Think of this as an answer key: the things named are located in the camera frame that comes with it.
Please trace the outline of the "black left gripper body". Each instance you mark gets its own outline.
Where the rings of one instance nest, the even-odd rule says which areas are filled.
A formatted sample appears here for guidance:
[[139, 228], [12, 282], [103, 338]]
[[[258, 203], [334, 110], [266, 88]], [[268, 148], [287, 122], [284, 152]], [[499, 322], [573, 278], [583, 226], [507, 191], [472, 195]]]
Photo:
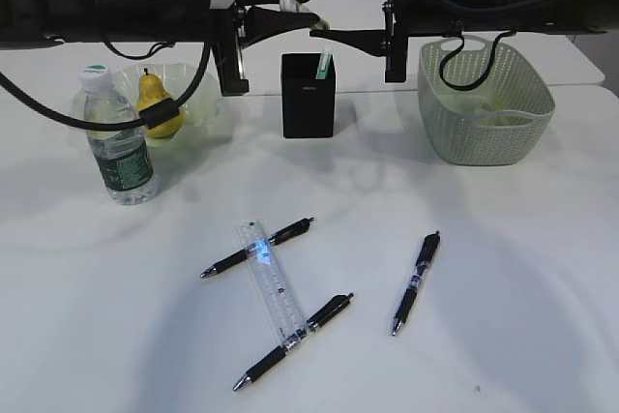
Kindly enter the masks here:
[[226, 10], [211, 10], [210, 0], [158, 0], [159, 20], [174, 42], [205, 42], [213, 55], [224, 96], [249, 92], [241, 47], [236, 0]]

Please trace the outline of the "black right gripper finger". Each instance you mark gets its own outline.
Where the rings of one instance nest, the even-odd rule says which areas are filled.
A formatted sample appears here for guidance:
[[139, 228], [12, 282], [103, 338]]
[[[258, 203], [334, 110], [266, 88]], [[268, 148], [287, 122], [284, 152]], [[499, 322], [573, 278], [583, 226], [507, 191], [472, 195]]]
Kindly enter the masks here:
[[309, 35], [351, 46], [373, 57], [385, 57], [388, 54], [388, 42], [383, 30], [312, 29]]

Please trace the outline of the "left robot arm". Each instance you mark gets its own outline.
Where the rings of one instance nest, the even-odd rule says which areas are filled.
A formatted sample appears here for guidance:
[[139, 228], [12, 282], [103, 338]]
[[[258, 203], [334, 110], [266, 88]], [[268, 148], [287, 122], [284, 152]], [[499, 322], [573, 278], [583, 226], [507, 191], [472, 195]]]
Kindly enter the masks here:
[[4, 49], [62, 43], [205, 43], [221, 92], [248, 93], [244, 48], [310, 29], [312, 13], [279, 12], [280, 0], [1, 0]]

